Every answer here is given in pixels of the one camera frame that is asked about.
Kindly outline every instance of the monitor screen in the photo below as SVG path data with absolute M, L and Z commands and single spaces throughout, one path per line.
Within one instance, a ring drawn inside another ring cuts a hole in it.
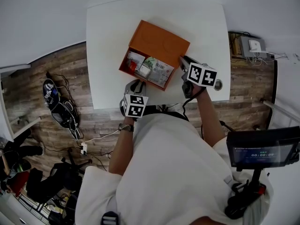
M 278 164 L 286 161 L 294 144 L 260 148 L 232 148 L 235 164 Z

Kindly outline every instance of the box lid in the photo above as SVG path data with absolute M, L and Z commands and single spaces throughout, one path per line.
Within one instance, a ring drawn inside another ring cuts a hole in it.
M 184 56 L 190 42 L 156 25 L 141 20 L 129 47 L 178 68 L 179 57 Z

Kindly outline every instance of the open cardboard box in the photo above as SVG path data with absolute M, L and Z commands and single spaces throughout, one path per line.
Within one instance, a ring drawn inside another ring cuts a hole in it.
M 129 43 L 129 48 L 124 56 L 119 70 L 164 91 L 174 75 L 175 70 L 180 66 L 179 57 L 185 55 L 189 45 L 190 42 L 176 36 L 175 34 L 172 34 L 171 32 L 168 32 L 149 22 L 141 20 L 140 24 L 135 30 L 134 35 L 132 36 L 132 39 Z M 163 88 L 150 81 L 147 81 L 145 78 L 133 73 L 130 70 L 127 65 L 127 55 L 129 51 L 138 53 L 144 56 L 145 59 L 148 57 L 156 58 L 174 67 L 174 70 L 172 71 Z

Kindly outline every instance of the wristwatch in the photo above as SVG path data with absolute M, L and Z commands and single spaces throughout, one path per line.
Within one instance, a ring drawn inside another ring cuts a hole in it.
M 126 130 L 126 131 L 129 131 L 129 132 L 133 132 L 134 128 L 132 125 L 127 125 L 127 124 L 122 124 L 120 123 L 119 124 L 119 131 L 121 130 Z

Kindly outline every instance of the black bag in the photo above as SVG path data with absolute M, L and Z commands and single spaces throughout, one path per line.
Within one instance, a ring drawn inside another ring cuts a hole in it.
M 54 81 L 50 78 L 49 73 L 47 73 L 46 76 L 48 78 L 43 83 L 45 105 L 50 109 L 54 120 L 62 127 L 69 129 L 72 136 L 78 140 L 80 138 L 80 133 L 78 131 L 79 117 L 77 108 L 74 102 L 60 95 L 60 92 Z

